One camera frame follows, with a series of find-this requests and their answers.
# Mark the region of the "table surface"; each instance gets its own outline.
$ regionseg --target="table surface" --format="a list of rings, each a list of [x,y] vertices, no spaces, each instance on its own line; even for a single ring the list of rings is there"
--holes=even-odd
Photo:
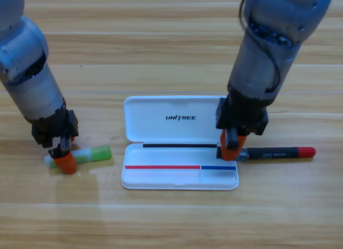
[[[343,248],[343,0],[304,44],[270,123],[247,146],[314,146],[312,161],[239,163],[233,191],[121,185],[123,101],[224,95],[243,32],[240,0],[26,0],[79,119],[81,147],[113,159],[64,176],[0,91],[1,248]]]

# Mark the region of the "black line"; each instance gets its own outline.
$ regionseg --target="black line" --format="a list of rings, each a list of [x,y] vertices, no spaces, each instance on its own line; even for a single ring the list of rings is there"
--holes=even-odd
[[[217,144],[143,144],[143,147],[196,147],[196,148],[217,148]]]

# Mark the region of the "cable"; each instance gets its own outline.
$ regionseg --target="cable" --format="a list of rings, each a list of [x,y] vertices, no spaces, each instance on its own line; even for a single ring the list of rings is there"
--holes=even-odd
[[[280,83],[281,83],[280,69],[279,69],[279,67],[278,67],[278,65],[277,65],[277,63],[276,63],[274,57],[272,56],[272,54],[271,54],[268,50],[264,49],[264,48],[260,45],[260,43],[250,34],[250,32],[247,30],[247,27],[245,27],[245,25],[244,25],[244,23],[243,23],[243,18],[242,18],[242,11],[243,11],[244,2],[245,2],[245,0],[242,0],[242,1],[241,1],[241,4],[240,4],[240,11],[239,11],[239,19],[240,19],[241,27],[242,27],[242,29],[246,32],[246,34],[249,35],[249,37],[253,40],[253,42],[261,49],[261,51],[264,52],[264,53],[270,58],[270,60],[271,60],[271,61],[273,62],[273,64],[274,64],[275,71],[276,71],[276,73],[277,73],[278,81],[277,81],[276,85],[273,86],[272,88],[266,89],[266,93],[271,93],[271,92],[274,92],[274,91],[278,88],[278,86],[280,85]]]

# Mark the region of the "green marker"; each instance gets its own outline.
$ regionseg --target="green marker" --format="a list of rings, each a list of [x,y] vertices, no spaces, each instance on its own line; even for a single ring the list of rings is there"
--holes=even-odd
[[[76,163],[96,162],[109,160],[112,157],[111,148],[109,146],[99,146],[94,148],[86,148],[71,151]],[[56,169],[57,165],[50,155],[45,156],[44,162],[49,169]]]

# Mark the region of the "blue line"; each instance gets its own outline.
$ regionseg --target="blue line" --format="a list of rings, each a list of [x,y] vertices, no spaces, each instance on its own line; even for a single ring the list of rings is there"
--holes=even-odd
[[[202,166],[202,170],[236,170],[232,166]]]

